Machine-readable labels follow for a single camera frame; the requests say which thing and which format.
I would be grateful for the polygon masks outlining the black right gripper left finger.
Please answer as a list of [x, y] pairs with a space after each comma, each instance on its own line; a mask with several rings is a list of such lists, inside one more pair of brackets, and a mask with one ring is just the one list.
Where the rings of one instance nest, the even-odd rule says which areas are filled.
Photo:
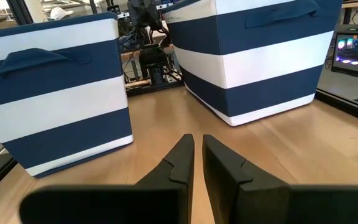
[[26, 195], [22, 224], [190, 224], [195, 142], [184, 134], [133, 185], [50, 185]]

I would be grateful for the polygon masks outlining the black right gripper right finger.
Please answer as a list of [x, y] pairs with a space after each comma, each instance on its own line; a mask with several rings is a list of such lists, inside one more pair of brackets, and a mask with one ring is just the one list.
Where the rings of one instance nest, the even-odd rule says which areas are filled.
[[358, 224], [358, 185], [289, 184], [203, 136], [215, 224]]

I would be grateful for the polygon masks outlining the navy white striped fabric bin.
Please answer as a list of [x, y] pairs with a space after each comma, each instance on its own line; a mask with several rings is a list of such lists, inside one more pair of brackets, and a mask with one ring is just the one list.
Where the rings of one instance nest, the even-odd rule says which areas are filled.
[[182, 0], [163, 17], [186, 89], [230, 126], [314, 99], [342, 0]]
[[29, 175], [133, 140], [115, 13], [0, 29], [0, 143]]

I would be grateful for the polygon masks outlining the white cap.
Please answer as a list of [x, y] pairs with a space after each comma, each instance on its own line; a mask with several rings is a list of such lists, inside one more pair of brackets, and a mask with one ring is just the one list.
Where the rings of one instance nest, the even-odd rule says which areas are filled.
[[66, 11], [61, 7], [55, 7], [50, 11], [50, 19], [53, 21], [58, 21], [66, 17], [69, 17], [72, 14], [73, 11]]

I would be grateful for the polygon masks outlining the computer case with coloured lights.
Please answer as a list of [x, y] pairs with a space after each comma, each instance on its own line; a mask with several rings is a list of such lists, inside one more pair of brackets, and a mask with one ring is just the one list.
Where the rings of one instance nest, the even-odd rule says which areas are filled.
[[358, 25], [340, 25], [334, 40], [331, 70], [358, 77]]

